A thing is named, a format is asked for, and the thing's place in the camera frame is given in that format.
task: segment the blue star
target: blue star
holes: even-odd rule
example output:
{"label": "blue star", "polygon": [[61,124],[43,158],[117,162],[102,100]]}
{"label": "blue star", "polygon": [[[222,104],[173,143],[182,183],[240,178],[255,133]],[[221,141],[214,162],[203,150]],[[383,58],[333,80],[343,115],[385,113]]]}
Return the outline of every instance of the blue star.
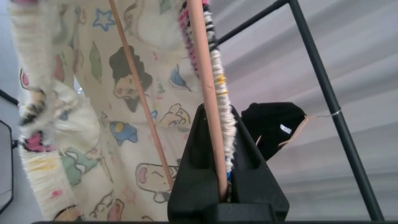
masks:
{"label": "blue star", "polygon": [[[105,24],[103,24],[103,23],[100,21],[100,20],[101,20],[101,17],[103,17],[103,16],[108,16],[108,19],[107,19],[107,21],[105,22]],[[97,9],[97,11],[96,11],[96,19],[94,20],[93,27],[98,27],[98,26],[99,26],[99,27],[101,27],[105,32],[108,31],[110,26],[114,26],[114,25],[115,25],[115,22],[114,22],[112,16],[113,16],[113,15],[112,15],[112,11],[111,11],[111,10],[108,10],[108,11],[103,12],[103,11],[101,11],[100,9]]]}

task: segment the black metal frame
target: black metal frame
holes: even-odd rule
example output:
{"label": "black metal frame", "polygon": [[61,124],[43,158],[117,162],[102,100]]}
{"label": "black metal frame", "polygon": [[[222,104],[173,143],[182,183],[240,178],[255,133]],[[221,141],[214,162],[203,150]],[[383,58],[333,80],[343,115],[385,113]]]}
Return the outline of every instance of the black metal frame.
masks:
{"label": "black metal frame", "polygon": [[315,75],[317,76],[319,85],[321,87],[323,96],[325,97],[325,101],[329,107],[330,114],[333,114],[333,122],[335,123],[337,133],[340,137],[341,143],[347,155],[348,162],[351,166],[351,169],[353,170],[355,180],[358,184],[359,191],[361,192],[369,216],[373,221],[384,221],[384,217],[381,212],[379,203],[377,202],[376,196],[373,192],[368,176],[366,175],[358,151],[356,150],[355,143],[353,141],[353,138],[351,137],[343,113],[341,112],[340,105],[336,98],[335,92],[333,91],[333,87],[331,86],[331,83],[329,81],[325,67],[323,66],[322,59],[318,53],[317,46],[315,45],[315,42],[312,38],[310,29],[308,28],[299,2],[297,0],[277,0],[271,6],[259,12],[252,18],[248,19],[246,22],[242,23],[231,32],[228,32],[226,35],[219,39],[218,43],[222,44],[226,42],[236,34],[240,33],[242,30],[248,28],[255,22],[259,21],[263,17],[266,17],[270,13],[274,12],[275,10],[281,8],[286,4],[289,4],[290,9],[292,10],[298,30],[301,34],[305,48],[308,52],[308,56],[310,57],[313,69],[315,71]]}

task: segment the metal rack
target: metal rack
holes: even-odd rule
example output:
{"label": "metal rack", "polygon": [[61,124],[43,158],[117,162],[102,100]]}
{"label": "metal rack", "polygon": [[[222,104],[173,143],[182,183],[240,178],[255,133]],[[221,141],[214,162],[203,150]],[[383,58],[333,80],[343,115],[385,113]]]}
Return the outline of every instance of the metal rack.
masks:
{"label": "metal rack", "polygon": [[341,111],[341,107],[338,103],[333,87],[331,86],[325,67],[323,66],[322,59],[318,53],[317,46],[312,38],[310,29],[308,28],[299,2],[297,0],[277,0],[269,7],[265,8],[252,18],[248,19],[246,22],[237,26],[237,28],[233,29],[231,32],[228,32],[226,35],[221,37],[218,43],[222,44],[226,42],[236,34],[240,33],[244,29],[253,25],[255,22],[266,17],[270,13],[286,4],[289,4],[290,9],[292,10],[298,30],[303,39],[308,56],[310,57],[315,75],[317,76],[323,96],[325,97],[325,101],[329,107],[330,114],[332,114],[333,122],[335,123],[337,133],[347,155],[348,162],[353,171],[356,183],[358,184],[359,191],[361,192],[369,216],[373,221],[384,221],[379,203],[377,202],[368,176],[366,175],[365,169],[362,165],[361,158],[356,150],[355,143],[347,127],[343,112]]}

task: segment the white label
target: white label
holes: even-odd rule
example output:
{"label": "white label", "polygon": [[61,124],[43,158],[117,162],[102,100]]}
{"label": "white label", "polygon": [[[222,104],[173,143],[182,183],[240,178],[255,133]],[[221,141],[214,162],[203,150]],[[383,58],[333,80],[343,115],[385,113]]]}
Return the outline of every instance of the white label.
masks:
{"label": "white label", "polygon": [[291,134],[292,130],[286,126],[284,126],[283,124],[280,124],[280,128],[282,131],[286,132],[287,134]]}

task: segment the white curtain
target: white curtain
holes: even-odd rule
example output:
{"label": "white curtain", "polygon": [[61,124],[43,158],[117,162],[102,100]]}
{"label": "white curtain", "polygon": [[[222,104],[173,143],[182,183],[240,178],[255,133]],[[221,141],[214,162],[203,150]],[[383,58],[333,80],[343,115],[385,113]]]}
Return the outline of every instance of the white curtain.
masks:
{"label": "white curtain", "polygon": [[[215,0],[218,37],[274,0]],[[398,1],[301,0],[344,116],[386,219],[398,219]],[[291,101],[328,114],[288,5],[221,45],[230,98]],[[268,165],[290,202],[288,220],[367,220],[331,118],[310,121]]]}

